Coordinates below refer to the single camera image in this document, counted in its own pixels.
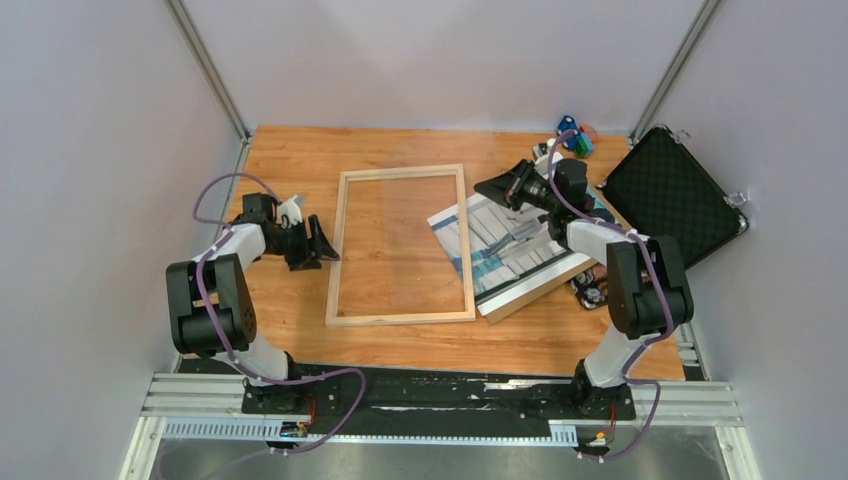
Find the light wooden picture frame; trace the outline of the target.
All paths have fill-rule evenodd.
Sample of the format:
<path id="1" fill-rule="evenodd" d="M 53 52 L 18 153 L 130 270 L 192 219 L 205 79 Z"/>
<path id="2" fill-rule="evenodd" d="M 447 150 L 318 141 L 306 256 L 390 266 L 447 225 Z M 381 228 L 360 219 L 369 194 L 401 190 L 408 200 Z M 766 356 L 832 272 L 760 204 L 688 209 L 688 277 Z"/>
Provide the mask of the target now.
<path id="1" fill-rule="evenodd" d="M 341 172 L 332 243 L 326 326 L 476 321 L 462 165 Z"/>

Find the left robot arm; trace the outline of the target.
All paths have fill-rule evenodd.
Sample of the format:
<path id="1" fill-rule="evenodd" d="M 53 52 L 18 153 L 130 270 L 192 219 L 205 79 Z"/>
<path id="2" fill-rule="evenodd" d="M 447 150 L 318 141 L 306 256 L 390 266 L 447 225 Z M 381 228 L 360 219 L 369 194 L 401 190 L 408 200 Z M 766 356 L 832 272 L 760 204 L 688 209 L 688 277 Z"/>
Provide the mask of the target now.
<path id="1" fill-rule="evenodd" d="M 176 350 L 225 362 L 253 386 L 269 385 L 268 400 L 283 413 L 298 411 L 307 389 L 291 355 L 260 334 L 246 271 L 265 256 L 282 258 L 291 271 L 339 260 L 319 219 L 303 216 L 303 204 L 300 195 L 249 194 L 216 242 L 165 273 Z"/>

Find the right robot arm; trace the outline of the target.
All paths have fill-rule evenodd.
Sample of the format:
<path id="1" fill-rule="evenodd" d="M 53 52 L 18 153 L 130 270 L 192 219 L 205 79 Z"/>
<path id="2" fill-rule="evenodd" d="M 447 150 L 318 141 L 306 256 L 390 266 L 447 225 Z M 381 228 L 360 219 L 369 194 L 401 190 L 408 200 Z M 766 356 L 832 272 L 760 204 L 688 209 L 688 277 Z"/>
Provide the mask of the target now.
<path id="1" fill-rule="evenodd" d="M 521 160 L 473 189 L 501 207 L 542 210 L 553 241 L 605 267 L 611 325 L 576 367 L 570 392 L 577 413 L 598 416 L 609 407 L 610 392 L 628 383 L 641 355 L 692 319 L 694 302 L 676 240 L 644 236 L 591 216 L 587 166 L 577 159 L 549 162 L 546 175 Z"/>

